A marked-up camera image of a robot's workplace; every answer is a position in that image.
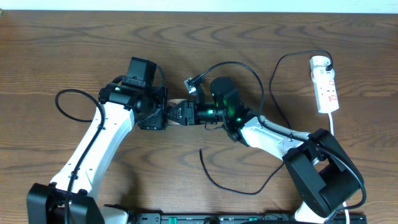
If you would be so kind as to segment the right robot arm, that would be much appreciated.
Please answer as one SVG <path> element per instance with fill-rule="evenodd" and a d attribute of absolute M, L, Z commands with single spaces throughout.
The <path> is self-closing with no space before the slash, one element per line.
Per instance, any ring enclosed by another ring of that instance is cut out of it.
<path fill-rule="evenodd" d="M 221 123 L 234 142 L 280 159 L 303 200 L 294 214 L 298 222 L 327 223 L 348 209 L 345 202 L 352 195 L 365 191 L 359 170 L 328 130 L 294 131 L 258 116 L 228 77 L 211 82 L 211 102 L 204 101 L 201 85 L 192 90 L 197 99 L 170 102 L 167 119 L 182 126 Z"/>

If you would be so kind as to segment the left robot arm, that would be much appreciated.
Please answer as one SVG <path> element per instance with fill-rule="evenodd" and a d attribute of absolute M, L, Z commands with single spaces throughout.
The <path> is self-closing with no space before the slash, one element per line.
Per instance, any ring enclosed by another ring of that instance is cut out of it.
<path fill-rule="evenodd" d="M 27 194 L 29 223 L 132 223 L 133 212 L 97 204 L 104 175 L 117 148 L 135 124 L 161 130 L 168 90 L 109 83 L 94 101 L 96 112 L 83 139 L 49 184 L 34 184 Z"/>

